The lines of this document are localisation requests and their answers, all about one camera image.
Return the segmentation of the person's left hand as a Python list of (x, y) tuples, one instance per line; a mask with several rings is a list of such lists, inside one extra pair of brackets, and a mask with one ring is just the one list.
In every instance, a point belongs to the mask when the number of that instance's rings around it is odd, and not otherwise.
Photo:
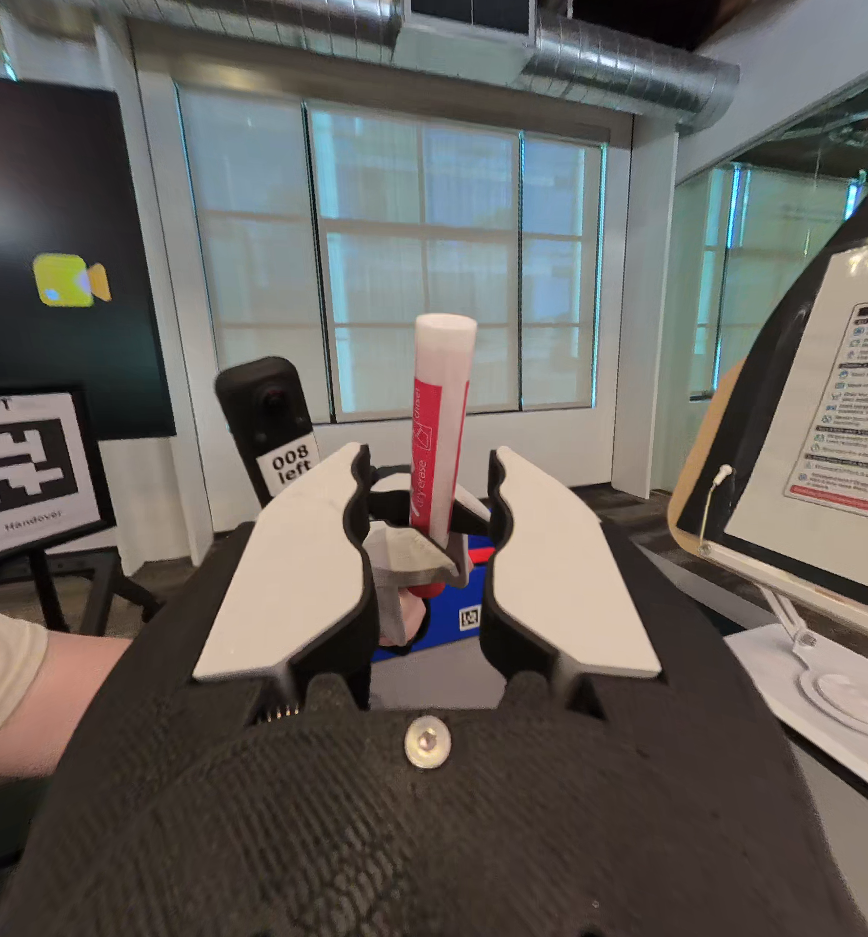
[(382, 649), (406, 648), (417, 637), (424, 623), (424, 600), (407, 589), (384, 589), (379, 598), (380, 646)]

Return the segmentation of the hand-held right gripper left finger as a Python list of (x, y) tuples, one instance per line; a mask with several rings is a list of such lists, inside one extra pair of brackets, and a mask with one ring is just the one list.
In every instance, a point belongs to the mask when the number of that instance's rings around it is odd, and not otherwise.
[(350, 442), (263, 508), (217, 611), (193, 678), (308, 683), (371, 663), (380, 613), (364, 549), (367, 445)]

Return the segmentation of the person's left forearm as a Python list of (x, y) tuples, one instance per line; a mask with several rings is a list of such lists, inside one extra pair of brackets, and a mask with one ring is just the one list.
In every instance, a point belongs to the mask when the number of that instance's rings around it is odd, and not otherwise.
[(129, 639), (52, 632), (42, 663), (0, 726), (0, 785), (53, 775)]

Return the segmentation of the silver duct with vent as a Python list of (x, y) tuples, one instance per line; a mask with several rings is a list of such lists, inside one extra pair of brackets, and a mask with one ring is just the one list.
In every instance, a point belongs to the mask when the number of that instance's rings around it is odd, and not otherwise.
[(257, 41), (670, 122), (716, 123), (735, 64), (566, 18), (537, 2), (81, 1), (61, 6)]

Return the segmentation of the blue plastic bin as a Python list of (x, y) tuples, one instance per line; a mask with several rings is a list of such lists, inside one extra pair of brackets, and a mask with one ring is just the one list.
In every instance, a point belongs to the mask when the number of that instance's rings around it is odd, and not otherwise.
[[(495, 546), (488, 536), (470, 536), (468, 546), (472, 545)], [(468, 585), (463, 590), (445, 586), (440, 595), (429, 600), (426, 627), (421, 628), (411, 644), (403, 649), (382, 649), (379, 646), (372, 662), (393, 660), (411, 651), (429, 650), (478, 636), (482, 622), (486, 567), (487, 564), (473, 566)], [(383, 590), (376, 587), (378, 599)]]

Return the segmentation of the acrylic sign stand wooden board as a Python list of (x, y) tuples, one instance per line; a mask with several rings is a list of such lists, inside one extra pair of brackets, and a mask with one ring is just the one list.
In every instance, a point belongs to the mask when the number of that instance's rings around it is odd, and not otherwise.
[(675, 542), (772, 622), (727, 639), (774, 716), (868, 787), (868, 195), (721, 380), (669, 506)]

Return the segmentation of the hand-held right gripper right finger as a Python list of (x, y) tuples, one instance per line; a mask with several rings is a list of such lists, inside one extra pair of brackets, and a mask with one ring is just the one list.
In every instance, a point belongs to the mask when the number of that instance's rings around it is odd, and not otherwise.
[(662, 665), (602, 522), (567, 486), (509, 447), (490, 453), (480, 647), (506, 679), (585, 674), (654, 679)]

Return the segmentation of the black monitor screen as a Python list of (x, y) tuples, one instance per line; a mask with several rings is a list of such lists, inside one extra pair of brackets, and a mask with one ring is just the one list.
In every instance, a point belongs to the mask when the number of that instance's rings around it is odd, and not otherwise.
[(69, 385), (100, 440), (175, 433), (118, 98), (0, 79), (0, 390)]

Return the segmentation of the black framed marker sign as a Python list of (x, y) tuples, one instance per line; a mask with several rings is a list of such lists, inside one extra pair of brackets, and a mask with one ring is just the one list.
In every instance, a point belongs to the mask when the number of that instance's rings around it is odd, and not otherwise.
[(163, 602), (123, 573), (117, 547), (49, 555), (115, 522), (82, 387), (0, 385), (0, 584), (31, 581), (50, 631), (71, 630), (57, 576), (89, 583), (79, 634), (104, 636), (116, 597), (140, 608), (146, 623)]

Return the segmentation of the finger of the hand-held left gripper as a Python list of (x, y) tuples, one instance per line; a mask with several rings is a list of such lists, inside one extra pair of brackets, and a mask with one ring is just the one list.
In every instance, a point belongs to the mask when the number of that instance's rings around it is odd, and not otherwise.
[(447, 556), (455, 567), (448, 574), (447, 585), (463, 590), (468, 585), (473, 563), (469, 558), (469, 537), (486, 536), (491, 520), (491, 511), (466, 489), (456, 489), (451, 506), (451, 521)]
[(415, 527), (372, 521), (363, 541), (374, 585), (399, 590), (443, 584), (462, 588), (462, 534), (450, 532), (446, 545)]

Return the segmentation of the red white marker pen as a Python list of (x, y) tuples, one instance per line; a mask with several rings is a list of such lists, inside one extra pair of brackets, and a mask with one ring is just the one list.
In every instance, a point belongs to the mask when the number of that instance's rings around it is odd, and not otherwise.
[(446, 551), (477, 323), (456, 314), (415, 322), (408, 521), (418, 544)]

